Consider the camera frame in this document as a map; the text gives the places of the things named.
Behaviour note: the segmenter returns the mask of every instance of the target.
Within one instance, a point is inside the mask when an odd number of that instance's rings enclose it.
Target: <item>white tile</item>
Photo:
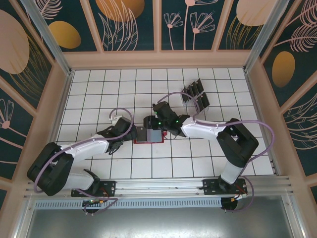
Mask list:
[[[227,68],[214,68],[213,73],[215,79],[230,79]]]
[[[84,108],[100,108],[101,95],[86,95]]]
[[[152,93],[167,93],[167,81],[152,81]]]
[[[103,85],[102,82],[89,82],[86,94],[102,94]]]
[[[220,147],[216,137],[209,140],[211,148],[211,156],[224,156],[223,150]]]
[[[62,124],[79,124],[81,109],[67,109]]]
[[[90,70],[76,70],[73,82],[88,82]]]
[[[150,108],[150,107],[152,107],[152,95],[151,94],[136,94],[135,95],[135,107],[136,108]]]
[[[86,140],[96,134],[96,124],[79,125],[77,140]]]
[[[135,93],[135,82],[120,82],[119,93]]]
[[[171,108],[173,112],[175,112],[177,115],[187,115],[187,111],[185,107],[179,107],[179,108]]]
[[[152,177],[152,160],[151,159],[133,159],[132,175],[133,179],[149,179]]]
[[[174,178],[193,176],[192,158],[173,158],[172,161]]]
[[[229,121],[232,118],[241,120],[238,107],[221,107],[221,110],[224,121]]]
[[[69,95],[85,95],[88,83],[72,83]]]
[[[133,144],[132,158],[150,158],[152,156],[151,144]]]
[[[216,81],[215,80],[204,80],[202,85],[205,92],[217,92]]]
[[[237,103],[239,106],[251,106],[253,105],[250,93],[235,93]]]
[[[89,75],[90,82],[103,82],[105,80],[105,70],[91,70]]]
[[[222,106],[236,106],[236,98],[234,93],[219,93],[220,104]]]
[[[62,125],[58,136],[58,141],[76,141],[79,125]]]
[[[103,94],[118,94],[119,82],[104,82]]]
[[[109,153],[103,153],[103,154],[99,154],[99,155],[94,155],[93,156],[93,159],[111,159],[112,158],[112,155],[109,155]]]
[[[193,157],[211,156],[208,140],[193,139],[190,140]]]
[[[183,100],[180,94],[174,94],[169,96],[169,105],[171,107],[182,107],[183,106]]]
[[[112,111],[112,109],[100,109],[99,118],[98,118],[98,124],[109,124],[109,123],[111,123],[109,121],[109,113],[111,111]]]
[[[256,110],[253,106],[242,106],[239,107],[242,120],[257,120]]]
[[[264,151],[266,149],[266,145],[264,143],[263,138],[257,138],[258,142],[259,142],[259,146],[256,148],[256,150],[254,151],[254,155],[258,155],[259,153],[261,153],[262,151]]]
[[[81,114],[81,124],[97,124],[99,109],[84,109]]]
[[[90,166],[91,166],[91,160],[82,160],[80,162],[73,163],[71,168],[81,169],[81,170],[84,170],[84,169],[90,170]]]
[[[116,108],[118,103],[118,95],[103,95],[101,99],[101,108]]]
[[[242,175],[248,176],[248,175],[255,175],[254,174],[254,169],[252,166],[252,162],[248,163],[246,169],[243,171]]]
[[[192,157],[189,139],[172,140],[172,157]]]
[[[167,69],[168,80],[182,80],[183,81],[183,71],[181,68],[169,68]]]
[[[200,79],[214,79],[212,68],[199,68],[198,73]]]
[[[197,80],[198,70],[196,68],[184,68],[183,69],[184,80]]]
[[[165,68],[152,69],[152,80],[167,80],[167,70]]]
[[[155,93],[152,94],[152,103],[157,104],[158,100],[166,96],[166,93]],[[164,98],[163,101],[168,102],[168,97]]]
[[[152,93],[152,82],[151,81],[136,82],[135,93]]]
[[[222,173],[226,163],[227,163],[226,157],[213,157],[212,158],[214,176],[218,177]]]
[[[261,156],[252,161],[256,175],[272,175],[273,169],[268,156]]]
[[[135,108],[134,109],[134,122],[143,123],[143,119],[152,115],[152,108]]]
[[[119,108],[133,108],[135,94],[119,94]]]
[[[244,123],[244,126],[251,132],[255,137],[262,137],[262,132],[259,124],[256,123]]]
[[[218,92],[233,92],[231,80],[216,80]]]
[[[107,69],[105,75],[105,81],[119,81],[120,80],[120,69]]]
[[[66,109],[82,109],[84,104],[84,99],[85,99],[85,95],[68,96]]]
[[[129,179],[131,177],[131,159],[112,160],[111,179]]]
[[[132,141],[125,141],[118,151],[112,155],[113,159],[132,158]]]
[[[194,177],[213,177],[211,157],[193,158]]]
[[[91,171],[100,179],[109,179],[111,169],[111,160],[93,160]]]
[[[223,121],[221,107],[209,107],[205,114],[207,121]]]
[[[170,158],[171,157],[170,140],[164,140],[164,143],[152,144],[152,157],[153,158]]]
[[[144,81],[152,79],[151,69],[137,69],[137,81]]]
[[[231,79],[245,79],[242,68],[229,68]]]
[[[249,91],[247,81],[245,79],[232,80],[232,85],[233,85],[233,90],[235,92],[248,92]]]
[[[135,69],[122,69],[120,81],[135,81],[136,70]]]
[[[173,80],[168,81],[168,91],[172,92],[181,92],[184,89],[184,81],[183,80]]]
[[[218,93],[206,93],[210,106],[220,106]]]
[[[154,178],[171,178],[172,177],[172,159],[153,159],[152,170]]]

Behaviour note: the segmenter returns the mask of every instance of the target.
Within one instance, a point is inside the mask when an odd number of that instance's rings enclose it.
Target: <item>vented metal strip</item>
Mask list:
[[[83,209],[84,200],[41,200],[35,203],[35,210]],[[221,198],[178,198],[178,199],[121,199],[111,209],[141,208],[186,208],[186,207],[221,207]],[[93,204],[87,209],[103,208],[112,201]]]

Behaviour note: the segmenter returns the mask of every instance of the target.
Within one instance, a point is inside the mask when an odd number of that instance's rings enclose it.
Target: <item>feather illustration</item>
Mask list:
[[[35,0],[42,17],[47,20],[53,20],[59,11],[63,8],[61,0]]]

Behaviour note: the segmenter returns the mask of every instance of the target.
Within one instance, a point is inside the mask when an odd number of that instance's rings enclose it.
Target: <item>flower illustration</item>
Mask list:
[[[14,103],[8,100],[7,106],[4,99],[0,99],[0,128],[8,129],[13,114]]]
[[[204,33],[214,30],[212,13],[201,13],[197,18],[197,12],[190,14],[190,23],[193,28],[194,40],[193,50],[195,49],[195,37],[198,33]]]
[[[207,5],[218,2],[218,0],[185,0],[187,6]]]
[[[12,118],[12,115],[13,115],[13,109],[14,109],[14,103],[10,100],[8,100],[7,104],[5,104],[5,101],[4,99],[0,99],[0,129],[10,129],[12,130],[13,132],[23,136],[23,137],[26,137],[26,135],[12,129],[10,127],[10,121],[11,121],[11,118]],[[20,148],[22,149],[23,146],[20,146],[18,144],[15,144],[9,140],[6,140],[2,137],[0,137],[0,141],[3,141],[9,145],[12,145],[12,146],[15,146],[17,148]],[[11,163],[11,162],[4,162],[4,161],[0,161],[1,163],[7,163],[7,164],[16,164],[15,162]]]
[[[174,50],[174,47],[173,47],[173,41],[172,41],[172,36],[171,36],[170,30],[171,30],[171,28],[182,26],[184,23],[183,23],[183,21],[181,21],[181,19],[182,18],[180,17],[179,13],[177,13],[177,14],[171,13],[171,15],[169,15],[169,13],[164,14],[164,20],[165,20],[165,23],[167,24],[167,27],[168,27],[169,40],[170,40],[170,45],[172,47],[172,50]]]

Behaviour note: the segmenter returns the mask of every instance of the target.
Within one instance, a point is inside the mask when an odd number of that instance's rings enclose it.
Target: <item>pink line drawing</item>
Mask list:
[[[169,32],[169,40],[170,40],[170,45],[172,47],[172,50],[174,50],[174,46],[173,46],[173,42],[172,42],[172,36],[171,36],[171,28],[175,28],[175,27],[179,27],[184,25],[183,21],[181,21],[181,17],[179,15],[179,13],[171,13],[171,15],[169,15],[169,13],[165,13],[164,14],[164,20],[165,23],[167,24],[168,27],[168,32]]]

